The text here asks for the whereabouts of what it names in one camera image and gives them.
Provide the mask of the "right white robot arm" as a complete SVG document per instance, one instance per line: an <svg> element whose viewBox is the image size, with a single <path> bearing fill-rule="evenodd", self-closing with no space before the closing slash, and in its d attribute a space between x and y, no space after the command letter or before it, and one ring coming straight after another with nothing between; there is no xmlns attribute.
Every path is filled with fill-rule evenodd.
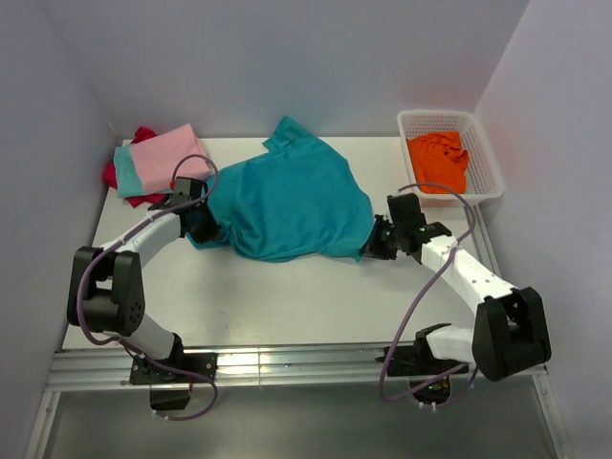
<svg viewBox="0 0 612 459"><path fill-rule="evenodd" d="M491 382L544 364L552 357L543 301L533 288L519 289L460 247L451 231L422 218L392 223L377 216L362 253L393 260L398 251L436 273L469 307L473 324L449 322L416 333L409 345L387 347L386 374L427 376L476 366Z"/></svg>

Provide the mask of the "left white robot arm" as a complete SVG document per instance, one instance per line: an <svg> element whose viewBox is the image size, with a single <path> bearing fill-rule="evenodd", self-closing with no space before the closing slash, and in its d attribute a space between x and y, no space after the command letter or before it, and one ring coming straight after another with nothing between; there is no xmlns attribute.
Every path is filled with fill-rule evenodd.
<svg viewBox="0 0 612 459"><path fill-rule="evenodd" d="M172 195L150 208L132 228L98 247L74 255L67 318L94 345L118 343L152 361L165 382L186 370L182 339L145 311L142 270L179 238L209 242L220 235L206 198L190 202Z"/></svg>

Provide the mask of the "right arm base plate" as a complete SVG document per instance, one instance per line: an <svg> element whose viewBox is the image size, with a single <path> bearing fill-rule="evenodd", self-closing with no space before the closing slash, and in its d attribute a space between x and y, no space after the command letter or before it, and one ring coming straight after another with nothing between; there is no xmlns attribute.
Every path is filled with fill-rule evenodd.
<svg viewBox="0 0 612 459"><path fill-rule="evenodd" d="M458 373L465 374L469 367L454 360L439 360L422 344L399 345L386 369L388 377L435 376L458 366Z"/></svg>

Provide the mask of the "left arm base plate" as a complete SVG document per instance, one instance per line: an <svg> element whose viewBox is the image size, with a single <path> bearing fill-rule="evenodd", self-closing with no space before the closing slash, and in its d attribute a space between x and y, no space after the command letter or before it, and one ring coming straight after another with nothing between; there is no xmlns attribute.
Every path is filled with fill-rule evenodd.
<svg viewBox="0 0 612 459"><path fill-rule="evenodd" d="M178 363L153 362L135 356L129 376L131 385L162 385L180 383L210 383L215 379L218 355L215 353L187 353Z"/></svg>

